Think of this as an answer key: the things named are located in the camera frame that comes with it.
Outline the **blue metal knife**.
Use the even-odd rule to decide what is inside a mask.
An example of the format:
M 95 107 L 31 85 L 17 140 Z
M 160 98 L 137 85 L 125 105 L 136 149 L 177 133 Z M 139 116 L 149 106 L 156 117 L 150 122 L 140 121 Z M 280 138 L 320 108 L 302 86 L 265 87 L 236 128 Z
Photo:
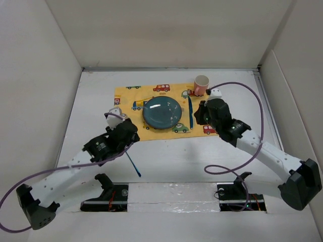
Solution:
M 194 128 L 194 121 L 193 121 L 193 105 L 190 96 L 188 96 L 188 105 L 189 105 L 189 120 L 190 120 L 190 129 Z

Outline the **teal ceramic plate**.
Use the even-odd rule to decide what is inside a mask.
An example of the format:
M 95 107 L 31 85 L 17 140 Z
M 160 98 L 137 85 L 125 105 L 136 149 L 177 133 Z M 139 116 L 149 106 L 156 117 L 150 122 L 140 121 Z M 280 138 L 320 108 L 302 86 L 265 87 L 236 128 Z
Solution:
M 175 126 L 182 117 L 182 108 L 178 101 L 168 96 L 154 97 L 143 107 L 143 120 L 150 127 L 166 130 Z

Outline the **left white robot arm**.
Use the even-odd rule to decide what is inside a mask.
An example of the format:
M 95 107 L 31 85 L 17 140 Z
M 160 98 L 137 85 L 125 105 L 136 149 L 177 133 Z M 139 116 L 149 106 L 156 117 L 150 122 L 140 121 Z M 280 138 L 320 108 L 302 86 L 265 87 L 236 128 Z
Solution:
M 47 226 L 70 205 L 88 199 L 107 200 L 114 196 L 115 185 L 99 173 L 109 161 L 122 156 L 140 140 L 130 118 L 116 117 L 108 122 L 106 133 L 87 142 L 64 167 L 58 167 L 44 179 L 16 189 L 19 205 L 33 230 Z

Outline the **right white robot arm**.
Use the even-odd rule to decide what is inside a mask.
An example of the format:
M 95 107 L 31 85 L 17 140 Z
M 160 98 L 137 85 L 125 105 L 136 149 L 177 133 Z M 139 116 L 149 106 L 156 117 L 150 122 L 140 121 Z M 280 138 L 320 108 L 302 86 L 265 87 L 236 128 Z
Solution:
M 301 211 L 322 190 L 318 164 L 288 155 L 260 136 L 246 123 L 232 118 L 229 106 L 220 98 L 201 101 L 194 114 L 199 125 L 209 125 L 232 146 L 255 155 L 282 180 L 278 194 L 291 208 Z

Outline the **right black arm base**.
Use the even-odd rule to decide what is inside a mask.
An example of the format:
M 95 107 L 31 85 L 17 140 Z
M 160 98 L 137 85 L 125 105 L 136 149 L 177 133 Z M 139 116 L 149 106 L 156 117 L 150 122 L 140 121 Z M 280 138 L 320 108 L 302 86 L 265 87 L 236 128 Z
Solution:
M 217 183 L 217 191 L 213 196 L 218 199 L 221 212 L 239 212 L 240 210 L 266 212 L 263 195 L 246 195 L 242 182 L 251 174 L 251 172 L 244 172 L 232 182 Z

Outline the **blue metal fork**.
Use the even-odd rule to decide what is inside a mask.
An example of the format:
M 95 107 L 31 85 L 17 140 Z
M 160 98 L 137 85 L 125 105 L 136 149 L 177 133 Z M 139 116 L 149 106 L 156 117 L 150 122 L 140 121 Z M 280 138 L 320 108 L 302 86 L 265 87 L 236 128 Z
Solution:
M 135 165 L 135 163 L 133 162 L 133 160 L 132 160 L 132 158 L 130 157 L 130 155 L 128 154 L 128 152 L 126 152 L 126 155 L 127 155 L 127 157 L 129 158 L 129 160 L 130 160 L 130 162 L 131 162 L 132 166 L 134 167 L 134 169 L 135 169 L 135 171 L 136 171 L 137 175 L 138 175 L 139 177 L 142 177 L 142 175 L 141 175 L 141 173 L 140 173 L 139 169 L 137 168 L 137 166 L 136 166 L 136 165 Z

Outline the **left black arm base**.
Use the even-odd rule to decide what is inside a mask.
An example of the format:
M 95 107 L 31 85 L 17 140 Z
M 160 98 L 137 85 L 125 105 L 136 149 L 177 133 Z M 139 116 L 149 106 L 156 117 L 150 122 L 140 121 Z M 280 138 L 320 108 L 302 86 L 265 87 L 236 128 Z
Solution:
M 102 192 L 98 197 L 88 199 L 81 203 L 82 212 L 127 212 L 129 184 L 113 183 L 104 174 L 97 174 L 95 180 L 100 183 Z

